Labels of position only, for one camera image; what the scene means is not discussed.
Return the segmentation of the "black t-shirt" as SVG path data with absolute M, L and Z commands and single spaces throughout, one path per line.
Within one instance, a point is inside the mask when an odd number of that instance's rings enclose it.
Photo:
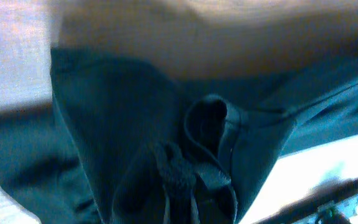
M 0 186 L 42 223 L 238 223 L 281 156 L 358 134 L 358 57 L 176 83 L 51 50 L 53 106 L 0 119 Z

